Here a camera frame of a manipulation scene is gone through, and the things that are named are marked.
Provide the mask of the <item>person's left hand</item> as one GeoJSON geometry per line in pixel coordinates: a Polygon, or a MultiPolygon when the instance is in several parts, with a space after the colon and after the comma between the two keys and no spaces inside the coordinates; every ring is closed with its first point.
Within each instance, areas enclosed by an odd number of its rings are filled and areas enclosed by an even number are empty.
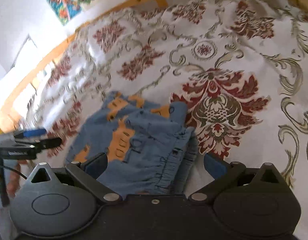
{"type": "Polygon", "coordinates": [[[23,181],[27,179],[28,161],[4,160],[3,165],[19,172],[16,173],[15,171],[4,168],[7,194],[10,198],[14,198],[15,194],[18,192],[21,185],[23,184],[23,181]]]}

